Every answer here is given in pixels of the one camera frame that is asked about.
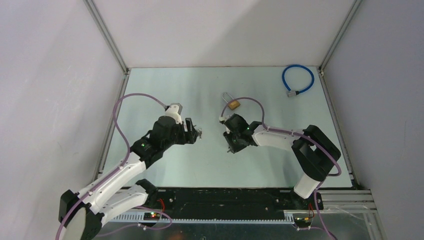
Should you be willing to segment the silver key bunch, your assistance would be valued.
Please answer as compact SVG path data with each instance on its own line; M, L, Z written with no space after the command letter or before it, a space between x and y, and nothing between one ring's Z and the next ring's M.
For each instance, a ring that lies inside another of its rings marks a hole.
M202 139L202 133L203 133L203 130L201 128L197 128L197 127L194 126L193 127L194 141L201 140Z

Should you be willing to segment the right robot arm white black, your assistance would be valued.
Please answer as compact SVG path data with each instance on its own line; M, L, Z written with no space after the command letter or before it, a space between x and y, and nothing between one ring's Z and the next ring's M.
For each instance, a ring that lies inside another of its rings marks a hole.
M342 156L336 145L315 125L305 129L285 130L265 127L260 121L247 121L238 114L221 116L219 122L225 126L223 136L229 152L235 154L247 147L273 147L292 151L303 171L293 187L291 204L304 209L311 202L311 194L320 183L330 176L332 168L341 174L337 161Z

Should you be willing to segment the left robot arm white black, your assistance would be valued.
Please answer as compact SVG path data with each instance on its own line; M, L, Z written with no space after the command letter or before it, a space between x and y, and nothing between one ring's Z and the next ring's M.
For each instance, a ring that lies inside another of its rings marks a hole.
M112 219L133 208L153 208L158 189L147 179L122 187L160 160L174 145L192 145L201 138L190 118L163 115L133 145L117 166L78 192L67 190L60 197L57 240L92 240Z

